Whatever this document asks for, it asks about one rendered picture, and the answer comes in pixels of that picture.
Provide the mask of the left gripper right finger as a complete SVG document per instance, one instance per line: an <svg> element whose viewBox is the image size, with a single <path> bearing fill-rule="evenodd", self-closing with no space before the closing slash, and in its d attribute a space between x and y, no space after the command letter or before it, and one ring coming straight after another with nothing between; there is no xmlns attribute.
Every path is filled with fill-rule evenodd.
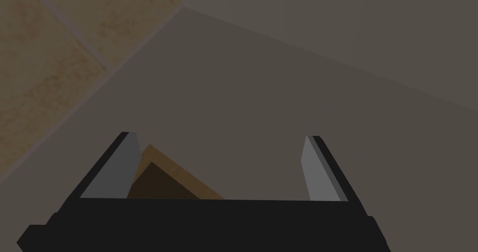
<svg viewBox="0 0 478 252"><path fill-rule="evenodd" d="M312 201L358 201L351 184L321 137L306 136L301 165Z"/></svg>

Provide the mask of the brown wooden table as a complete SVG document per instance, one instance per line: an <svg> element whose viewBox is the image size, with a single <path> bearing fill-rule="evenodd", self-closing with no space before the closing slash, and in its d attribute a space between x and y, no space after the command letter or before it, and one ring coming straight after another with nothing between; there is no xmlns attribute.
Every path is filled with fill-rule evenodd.
<svg viewBox="0 0 478 252"><path fill-rule="evenodd" d="M130 199L223 199L153 145L141 154Z"/></svg>

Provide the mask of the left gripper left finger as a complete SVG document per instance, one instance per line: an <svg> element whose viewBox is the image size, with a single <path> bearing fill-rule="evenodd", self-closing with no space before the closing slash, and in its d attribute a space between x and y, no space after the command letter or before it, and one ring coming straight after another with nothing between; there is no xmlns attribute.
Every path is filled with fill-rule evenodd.
<svg viewBox="0 0 478 252"><path fill-rule="evenodd" d="M140 160L137 134L121 132L68 198L126 198Z"/></svg>

